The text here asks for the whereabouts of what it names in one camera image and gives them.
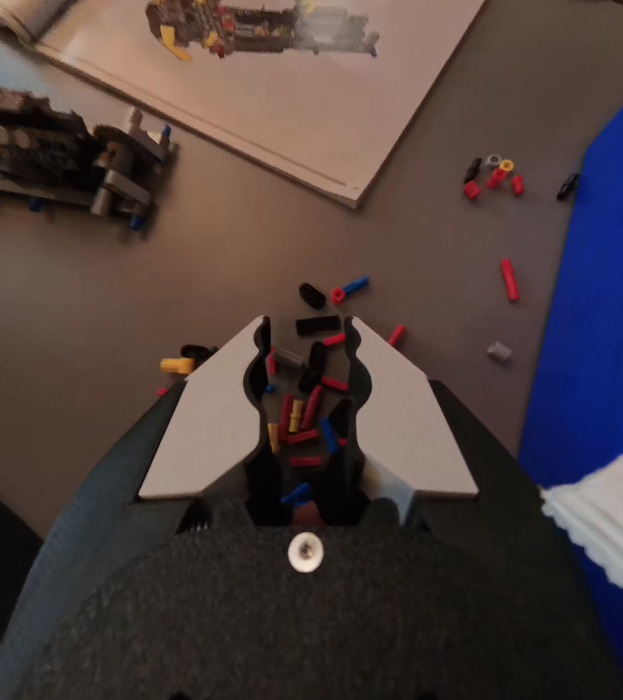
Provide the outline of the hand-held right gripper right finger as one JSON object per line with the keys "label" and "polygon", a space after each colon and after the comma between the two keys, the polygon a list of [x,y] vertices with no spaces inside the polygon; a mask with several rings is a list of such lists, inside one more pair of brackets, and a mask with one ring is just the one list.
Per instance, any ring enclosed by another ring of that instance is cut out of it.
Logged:
{"label": "hand-held right gripper right finger", "polygon": [[409,520],[425,497],[474,499],[479,487],[425,372],[356,316],[344,321],[349,359],[348,450],[359,489]]}

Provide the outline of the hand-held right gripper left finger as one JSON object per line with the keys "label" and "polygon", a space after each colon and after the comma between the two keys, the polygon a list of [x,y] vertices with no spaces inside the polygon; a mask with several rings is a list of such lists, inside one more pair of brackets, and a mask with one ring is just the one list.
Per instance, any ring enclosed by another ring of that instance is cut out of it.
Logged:
{"label": "hand-held right gripper left finger", "polygon": [[142,501],[246,498],[245,463],[263,446],[263,373],[270,320],[257,316],[185,380],[185,387],[143,480]]}

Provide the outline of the pile of small lego pins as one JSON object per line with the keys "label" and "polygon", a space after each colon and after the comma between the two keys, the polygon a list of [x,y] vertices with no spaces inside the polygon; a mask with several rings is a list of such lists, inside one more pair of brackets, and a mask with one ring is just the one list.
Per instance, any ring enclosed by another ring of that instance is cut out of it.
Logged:
{"label": "pile of small lego pins", "polygon": [[[576,172],[574,174],[571,174],[570,177],[568,177],[567,180],[564,181],[563,185],[561,186],[556,195],[556,199],[558,201],[564,201],[570,196],[572,192],[576,191],[576,188],[579,186],[580,175],[580,172]],[[515,195],[521,195],[525,191],[522,176],[513,176],[511,180],[511,186]],[[518,300],[519,290],[517,286],[515,271],[510,259],[503,258],[500,261],[500,270],[506,285],[509,301],[514,302]],[[334,305],[341,304],[344,299],[347,299],[353,293],[356,293],[358,290],[367,286],[368,284],[369,277],[367,275],[360,276],[359,278],[354,279],[352,282],[346,285],[334,288],[330,292],[330,301]],[[395,330],[393,330],[393,333],[391,334],[388,343],[392,346],[395,346],[395,343],[398,342],[398,340],[402,337],[404,333],[405,327],[403,325],[400,324],[396,326]],[[329,341],[324,340],[322,342],[322,345],[324,347],[339,345],[344,342],[344,338],[344,334],[340,333],[336,336],[333,336],[333,338]],[[316,374],[314,375],[314,379],[316,381],[316,384],[311,390],[311,394],[313,397],[316,396],[316,394],[318,393],[317,389],[319,389],[321,386],[341,393],[347,393],[349,391],[348,381],[343,382],[331,377],[322,376],[320,370],[316,372]]]}

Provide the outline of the lego car chassis assembly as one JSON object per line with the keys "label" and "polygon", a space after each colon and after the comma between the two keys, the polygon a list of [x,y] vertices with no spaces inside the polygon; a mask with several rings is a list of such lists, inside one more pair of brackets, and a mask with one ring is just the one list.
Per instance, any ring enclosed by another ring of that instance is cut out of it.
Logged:
{"label": "lego car chassis assembly", "polygon": [[169,125],[149,132],[142,119],[131,108],[123,127],[89,129],[47,97],[0,87],[0,194],[26,199],[33,212],[59,203],[145,230],[176,144]]}

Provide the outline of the open lego instruction booklet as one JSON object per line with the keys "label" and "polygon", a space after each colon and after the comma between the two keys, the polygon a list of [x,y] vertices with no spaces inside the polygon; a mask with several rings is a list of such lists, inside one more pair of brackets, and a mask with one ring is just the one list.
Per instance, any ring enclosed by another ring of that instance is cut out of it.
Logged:
{"label": "open lego instruction booklet", "polygon": [[483,5],[0,1],[0,28],[355,208]]}

